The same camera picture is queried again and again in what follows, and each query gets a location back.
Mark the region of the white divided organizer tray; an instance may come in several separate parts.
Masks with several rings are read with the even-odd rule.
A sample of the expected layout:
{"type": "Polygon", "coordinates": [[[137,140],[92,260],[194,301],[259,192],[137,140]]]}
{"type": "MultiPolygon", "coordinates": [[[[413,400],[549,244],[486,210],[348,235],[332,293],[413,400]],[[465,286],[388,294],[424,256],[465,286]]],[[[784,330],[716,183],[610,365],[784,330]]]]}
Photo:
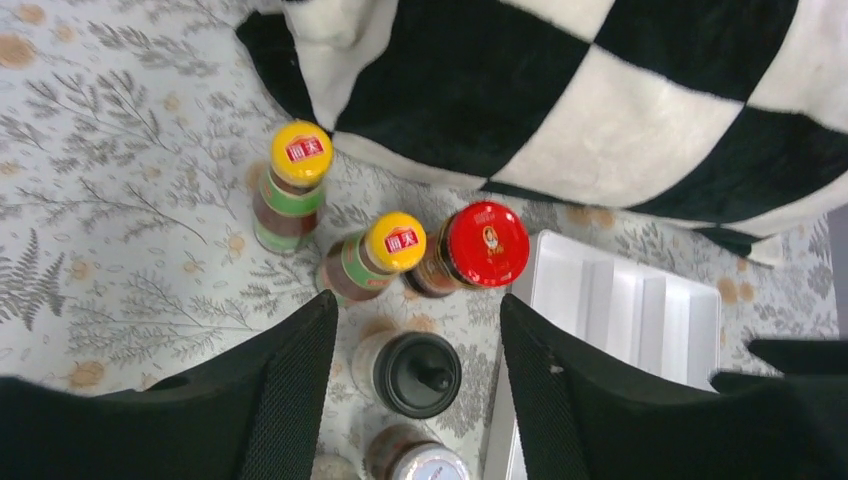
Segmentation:
{"type": "Polygon", "coordinates": [[[716,288],[544,230],[510,293],[605,353],[710,391],[720,360],[716,288]]]}

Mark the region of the red lid chili sauce jar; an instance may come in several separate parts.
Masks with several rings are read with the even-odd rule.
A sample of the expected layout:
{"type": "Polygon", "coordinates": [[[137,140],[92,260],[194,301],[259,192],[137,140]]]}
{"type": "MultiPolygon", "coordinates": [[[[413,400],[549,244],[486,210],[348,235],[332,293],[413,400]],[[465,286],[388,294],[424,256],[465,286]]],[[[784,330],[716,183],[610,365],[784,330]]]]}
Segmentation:
{"type": "Polygon", "coordinates": [[[478,201],[427,234],[424,257],[403,279],[426,298],[500,288],[521,275],[529,253],[529,234],[519,216],[503,204],[478,201]]]}

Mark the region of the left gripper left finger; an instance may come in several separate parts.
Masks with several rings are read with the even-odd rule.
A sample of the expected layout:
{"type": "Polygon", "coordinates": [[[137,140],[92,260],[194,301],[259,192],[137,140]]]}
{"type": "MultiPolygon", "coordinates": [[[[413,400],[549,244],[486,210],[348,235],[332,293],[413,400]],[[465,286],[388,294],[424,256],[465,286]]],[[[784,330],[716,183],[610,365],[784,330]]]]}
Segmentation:
{"type": "Polygon", "coordinates": [[[83,397],[1,381],[5,479],[307,479],[338,306],[322,292],[265,332],[144,391],[83,397]]]}

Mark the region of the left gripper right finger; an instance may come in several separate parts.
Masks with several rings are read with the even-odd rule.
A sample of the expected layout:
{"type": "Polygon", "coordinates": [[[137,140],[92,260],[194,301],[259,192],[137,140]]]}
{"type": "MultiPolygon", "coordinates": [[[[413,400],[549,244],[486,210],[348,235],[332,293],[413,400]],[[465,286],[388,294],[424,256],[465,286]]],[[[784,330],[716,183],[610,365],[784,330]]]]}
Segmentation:
{"type": "Polygon", "coordinates": [[[513,295],[500,330],[531,479],[843,479],[847,397],[786,382],[674,383],[557,328],[513,295]]]}

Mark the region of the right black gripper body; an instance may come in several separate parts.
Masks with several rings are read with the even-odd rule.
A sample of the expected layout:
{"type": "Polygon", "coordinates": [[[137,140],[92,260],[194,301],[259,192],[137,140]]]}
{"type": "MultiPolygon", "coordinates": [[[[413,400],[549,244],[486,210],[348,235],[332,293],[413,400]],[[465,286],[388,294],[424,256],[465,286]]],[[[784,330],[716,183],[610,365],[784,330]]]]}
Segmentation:
{"type": "Polygon", "coordinates": [[[754,338],[745,346],[778,375],[719,370],[710,379],[716,391],[730,393],[767,382],[786,382],[813,398],[847,397],[846,340],[754,338]]]}

